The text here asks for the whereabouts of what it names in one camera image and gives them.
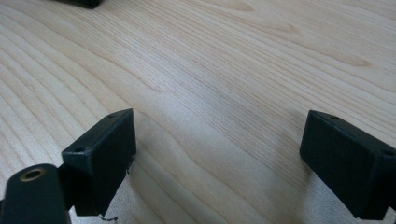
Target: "black object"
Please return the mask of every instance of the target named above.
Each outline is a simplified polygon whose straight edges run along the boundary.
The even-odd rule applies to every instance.
[[[96,8],[102,2],[102,0],[55,0],[57,2],[63,2],[79,7],[85,8]]]
[[[300,154],[354,217],[396,209],[396,149],[335,116],[309,111]]]
[[[56,169],[38,164],[7,182],[0,224],[68,223],[78,216],[104,215],[136,153],[132,109],[110,114],[62,152]]]

